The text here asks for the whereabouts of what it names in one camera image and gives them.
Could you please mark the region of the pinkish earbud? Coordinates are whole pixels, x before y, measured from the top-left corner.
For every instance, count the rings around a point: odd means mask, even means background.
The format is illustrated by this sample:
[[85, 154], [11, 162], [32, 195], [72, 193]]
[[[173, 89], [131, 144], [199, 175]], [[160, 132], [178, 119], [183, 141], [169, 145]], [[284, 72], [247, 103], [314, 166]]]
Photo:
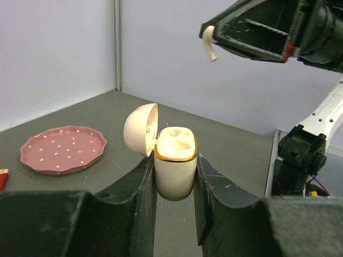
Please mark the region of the pinkish earbud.
[[208, 26], [204, 29], [202, 34], [203, 45], [211, 62], [215, 62], [217, 60], [217, 56], [212, 48], [212, 44], [217, 43], [213, 37], [214, 29], [215, 27], [213, 25]]

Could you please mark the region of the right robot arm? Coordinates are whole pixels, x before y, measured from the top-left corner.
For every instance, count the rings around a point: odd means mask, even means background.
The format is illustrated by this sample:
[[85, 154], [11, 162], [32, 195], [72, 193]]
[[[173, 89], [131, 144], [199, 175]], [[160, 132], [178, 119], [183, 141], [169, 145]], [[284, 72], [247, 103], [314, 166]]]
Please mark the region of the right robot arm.
[[[210, 61], [213, 45], [255, 61], [290, 58], [342, 72], [342, 1], [237, 1], [202, 24], [200, 38]], [[278, 144], [281, 159], [266, 193], [310, 195], [306, 185], [326, 163], [325, 152], [342, 124], [342, 82]]]

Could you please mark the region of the beige earbuds charging case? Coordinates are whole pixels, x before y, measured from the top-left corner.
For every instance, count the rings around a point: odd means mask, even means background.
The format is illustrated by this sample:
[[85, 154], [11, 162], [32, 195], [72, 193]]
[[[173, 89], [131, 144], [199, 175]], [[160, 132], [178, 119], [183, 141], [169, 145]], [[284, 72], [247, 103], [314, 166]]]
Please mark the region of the beige earbuds charging case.
[[187, 198], [194, 185], [198, 147], [194, 133], [186, 127], [167, 127], [158, 133], [158, 105], [136, 108], [126, 119], [126, 146], [143, 157], [153, 155], [156, 188], [168, 201]]

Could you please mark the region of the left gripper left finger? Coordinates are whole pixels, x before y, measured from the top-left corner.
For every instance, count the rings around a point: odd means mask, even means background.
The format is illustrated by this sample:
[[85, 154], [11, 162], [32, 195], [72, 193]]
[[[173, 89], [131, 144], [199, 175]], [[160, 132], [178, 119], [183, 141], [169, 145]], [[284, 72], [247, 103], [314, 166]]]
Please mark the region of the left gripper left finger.
[[152, 256], [157, 191], [146, 157], [102, 191], [1, 193], [1, 256]]

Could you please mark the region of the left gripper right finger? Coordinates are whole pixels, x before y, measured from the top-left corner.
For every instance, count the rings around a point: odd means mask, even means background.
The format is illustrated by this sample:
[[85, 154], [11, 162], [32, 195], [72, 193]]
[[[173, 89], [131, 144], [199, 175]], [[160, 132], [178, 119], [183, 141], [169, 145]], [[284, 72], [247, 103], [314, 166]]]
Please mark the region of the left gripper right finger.
[[260, 198], [202, 154], [193, 194], [203, 256], [342, 256], [341, 198]]

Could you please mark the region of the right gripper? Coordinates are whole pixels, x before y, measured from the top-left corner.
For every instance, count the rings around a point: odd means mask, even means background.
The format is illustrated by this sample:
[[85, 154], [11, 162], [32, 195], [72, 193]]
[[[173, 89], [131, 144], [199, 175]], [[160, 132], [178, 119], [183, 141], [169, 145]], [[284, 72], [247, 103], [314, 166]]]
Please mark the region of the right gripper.
[[290, 40], [294, 18], [284, 14], [297, 1], [236, 1], [201, 25], [214, 26], [216, 45], [248, 59], [342, 72], [342, 1], [301, 1], [300, 28]]

